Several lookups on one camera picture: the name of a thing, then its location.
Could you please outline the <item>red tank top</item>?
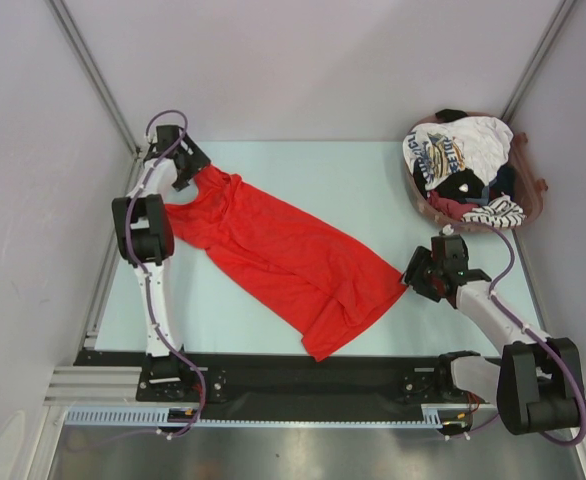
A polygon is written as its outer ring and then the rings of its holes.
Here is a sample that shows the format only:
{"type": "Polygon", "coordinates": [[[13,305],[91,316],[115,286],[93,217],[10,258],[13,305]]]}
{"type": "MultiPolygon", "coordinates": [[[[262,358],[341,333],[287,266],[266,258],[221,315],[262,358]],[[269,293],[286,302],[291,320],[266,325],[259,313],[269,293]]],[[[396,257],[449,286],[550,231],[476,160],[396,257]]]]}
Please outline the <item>red tank top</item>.
{"type": "Polygon", "coordinates": [[[215,166],[198,193],[169,204],[175,237],[301,335],[321,362],[373,326],[407,287],[403,274],[346,233],[215,166]]]}

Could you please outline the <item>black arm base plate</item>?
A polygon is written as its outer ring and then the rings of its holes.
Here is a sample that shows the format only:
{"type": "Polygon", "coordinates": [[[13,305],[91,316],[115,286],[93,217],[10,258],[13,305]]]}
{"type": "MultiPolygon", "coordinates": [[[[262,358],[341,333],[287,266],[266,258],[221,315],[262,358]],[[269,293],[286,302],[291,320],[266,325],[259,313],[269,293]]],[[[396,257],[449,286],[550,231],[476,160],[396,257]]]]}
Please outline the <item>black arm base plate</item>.
{"type": "Polygon", "coordinates": [[[449,358],[195,354],[193,372],[175,357],[83,350],[74,364],[132,373],[133,399],[166,406],[169,424],[464,424],[495,408],[485,393],[447,379],[449,358]]]}

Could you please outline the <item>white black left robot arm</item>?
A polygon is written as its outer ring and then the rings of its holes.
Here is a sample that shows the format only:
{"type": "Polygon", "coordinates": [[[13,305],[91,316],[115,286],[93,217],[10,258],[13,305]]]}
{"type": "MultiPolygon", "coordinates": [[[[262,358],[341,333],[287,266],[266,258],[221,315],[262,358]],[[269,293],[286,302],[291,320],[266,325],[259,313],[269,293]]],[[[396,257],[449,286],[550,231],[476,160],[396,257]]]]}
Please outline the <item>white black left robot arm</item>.
{"type": "Polygon", "coordinates": [[[146,349],[136,393],[140,402],[180,402],[201,386],[186,361],[184,341],[171,313],[168,286],[175,238],[164,196],[185,189],[210,159],[178,125],[159,125],[139,179],[111,202],[117,248],[133,269],[142,296],[146,349]]]}

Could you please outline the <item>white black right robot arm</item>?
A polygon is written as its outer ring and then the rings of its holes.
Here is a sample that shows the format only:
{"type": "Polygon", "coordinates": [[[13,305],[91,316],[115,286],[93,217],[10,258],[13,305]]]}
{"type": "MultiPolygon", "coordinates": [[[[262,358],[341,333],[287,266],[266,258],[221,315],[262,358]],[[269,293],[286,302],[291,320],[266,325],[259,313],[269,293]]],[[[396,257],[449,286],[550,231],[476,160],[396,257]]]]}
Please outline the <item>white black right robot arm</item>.
{"type": "Polygon", "coordinates": [[[500,355],[493,364],[470,351],[442,356],[436,393],[457,401],[467,392],[494,405],[513,435],[537,433],[561,446],[586,437],[586,397],[577,345],[520,319],[500,298],[498,280],[468,265],[464,239],[439,235],[414,250],[404,284],[470,319],[500,355]]]}

